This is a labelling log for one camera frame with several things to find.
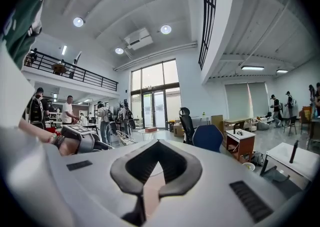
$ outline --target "fluorescent light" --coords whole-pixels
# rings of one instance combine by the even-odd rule
[[[64,45],[64,46],[63,46],[63,49],[62,49],[62,55],[63,55],[63,56],[65,55],[66,50],[67,50],[67,46],[66,46],[66,45]]]
[[[243,66],[241,68],[243,71],[263,71],[265,67],[260,66]]]
[[[161,32],[163,34],[169,34],[171,31],[172,31],[172,29],[169,25],[164,25],[161,27]]]
[[[76,17],[73,19],[73,25],[75,27],[81,27],[84,25],[84,23],[85,23],[85,21],[81,17]]]
[[[118,54],[118,55],[122,55],[124,53],[124,50],[121,48],[121,47],[118,47],[115,49],[115,52]]]
[[[287,73],[288,70],[286,70],[286,69],[278,69],[276,72],[277,73]]]

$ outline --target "cardboard box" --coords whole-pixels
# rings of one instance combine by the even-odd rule
[[[182,130],[182,125],[175,124],[173,126],[173,135],[175,137],[184,137],[185,136],[185,133]]]
[[[145,129],[146,133],[152,133],[152,132],[155,132],[155,131],[157,131],[156,127],[148,127],[148,128]]]

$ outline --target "blue chair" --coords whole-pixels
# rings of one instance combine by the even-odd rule
[[[196,147],[220,153],[224,136],[215,125],[201,125],[195,130],[192,140]]]

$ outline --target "ceiling vent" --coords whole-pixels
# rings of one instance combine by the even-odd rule
[[[131,33],[124,40],[128,43],[127,48],[133,50],[138,50],[154,42],[146,28]]]

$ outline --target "black railing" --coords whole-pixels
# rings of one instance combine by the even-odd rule
[[[211,41],[212,30],[215,20],[216,0],[203,0],[204,2],[204,16],[203,16],[203,32],[201,40],[201,50],[199,56],[199,65],[201,70],[204,67],[205,60],[208,53],[208,47]]]
[[[112,79],[37,51],[25,57],[24,66],[112,91],[117,91],[118,87],[118,82]]]

